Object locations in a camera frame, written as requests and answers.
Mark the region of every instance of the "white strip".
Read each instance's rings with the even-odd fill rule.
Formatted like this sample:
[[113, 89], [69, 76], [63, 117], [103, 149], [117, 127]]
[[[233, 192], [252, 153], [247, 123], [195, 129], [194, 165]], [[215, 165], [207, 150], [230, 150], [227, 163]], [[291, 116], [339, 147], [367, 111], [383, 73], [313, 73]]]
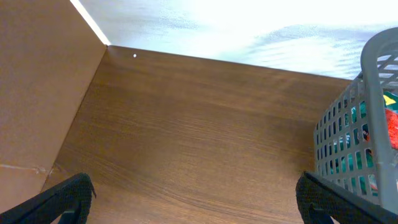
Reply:
[[105, 34], [102, 32], [100, 27], [94, 21], [93, 18], [88, 14], [87, 10], [84, 6], [80, 3], [79, 0], [70, 0], [72, 4], [75, 6], [77, 11], [83, 16], [84, 20], [88, 23], [88, 25], [93, 29], [94, 33], [98, 36], [98, 38], [104, 43], [105, 45], [111, 45], [111, 42], [106, 38]]

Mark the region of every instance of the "red object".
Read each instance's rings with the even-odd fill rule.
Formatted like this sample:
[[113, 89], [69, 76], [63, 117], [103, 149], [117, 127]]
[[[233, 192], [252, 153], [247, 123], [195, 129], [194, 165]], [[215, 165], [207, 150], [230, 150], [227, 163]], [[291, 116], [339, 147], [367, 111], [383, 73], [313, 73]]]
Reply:
[[391, 146], [394, 149], [398, 149], [398, 114], [386, 109], [386, 118]]

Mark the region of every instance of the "basket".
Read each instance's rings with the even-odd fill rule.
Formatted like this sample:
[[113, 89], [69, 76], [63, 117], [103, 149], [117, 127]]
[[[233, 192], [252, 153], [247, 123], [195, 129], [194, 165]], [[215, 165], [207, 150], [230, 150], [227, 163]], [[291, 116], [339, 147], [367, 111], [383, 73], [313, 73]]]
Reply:
[[398, 213], [398, 150], [391, 147], [385, 94], [398, 94], [398, 28], [364, 46], [362, 72], [314, 130], [315, 170], [366, 200]]

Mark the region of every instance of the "brown panel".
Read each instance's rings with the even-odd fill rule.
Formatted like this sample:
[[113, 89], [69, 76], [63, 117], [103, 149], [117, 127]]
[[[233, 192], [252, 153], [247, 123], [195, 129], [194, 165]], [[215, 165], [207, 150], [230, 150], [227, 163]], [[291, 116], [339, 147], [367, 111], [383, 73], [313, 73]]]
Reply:
[[87, 172], [90, 223], [302, 223], [313, 128], [348, 83], [109, 47], [44, 188]]
[[3, 212], [40, 192], [106, 47], [70, 1], [0, 6]]

